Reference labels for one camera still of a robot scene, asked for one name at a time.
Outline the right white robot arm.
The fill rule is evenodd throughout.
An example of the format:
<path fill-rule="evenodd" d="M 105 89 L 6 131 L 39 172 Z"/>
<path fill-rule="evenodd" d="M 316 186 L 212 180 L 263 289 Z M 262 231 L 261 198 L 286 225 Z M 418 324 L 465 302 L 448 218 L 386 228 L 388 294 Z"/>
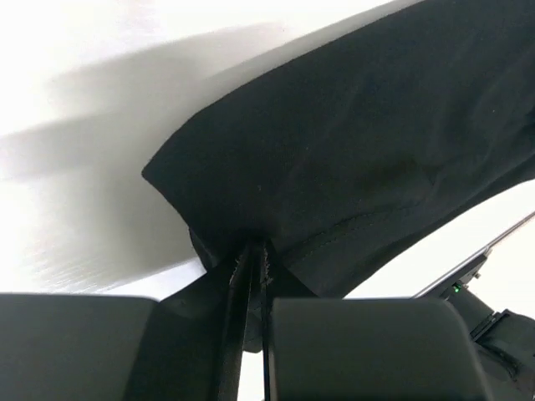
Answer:
<path fill-rule="evenodd" d="M 468 289 L 487 261 L 482 254 L 449 278 L 441 298 L 462 317 L 495 400 L 534 399 L 534 320 L 496 312 Z"/>

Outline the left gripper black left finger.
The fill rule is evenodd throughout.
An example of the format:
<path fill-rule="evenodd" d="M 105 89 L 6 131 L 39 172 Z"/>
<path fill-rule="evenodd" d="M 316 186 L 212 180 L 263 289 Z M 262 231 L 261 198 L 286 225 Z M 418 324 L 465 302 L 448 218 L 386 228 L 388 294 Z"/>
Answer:
<path fill-rule="evenodd" d="M 2 399 L 236 399 L 252 254 L 162 301 L 2 295 Z"/>

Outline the black skirt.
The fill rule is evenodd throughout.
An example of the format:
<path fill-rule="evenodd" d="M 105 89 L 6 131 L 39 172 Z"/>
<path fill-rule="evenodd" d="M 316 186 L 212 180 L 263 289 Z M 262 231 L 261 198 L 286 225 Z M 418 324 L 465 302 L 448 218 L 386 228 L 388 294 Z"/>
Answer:
<path fill-rule="evenodd" d="M 313 292 L 343 296 L 534 177 L 534 4 L 378 19 L 193 115 L 142 175 L 207 268 L 264 236 Z"/>

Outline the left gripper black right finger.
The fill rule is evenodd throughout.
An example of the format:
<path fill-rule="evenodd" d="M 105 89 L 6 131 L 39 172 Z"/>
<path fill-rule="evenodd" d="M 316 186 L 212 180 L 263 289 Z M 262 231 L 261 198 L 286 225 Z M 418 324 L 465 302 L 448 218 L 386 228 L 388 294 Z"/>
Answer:
<path fill-rule="evenodd" d="M 433 298 L 310 297 L 265 243 L 261 262 L 268 400 L 489 400 L 459 313 Z"/>

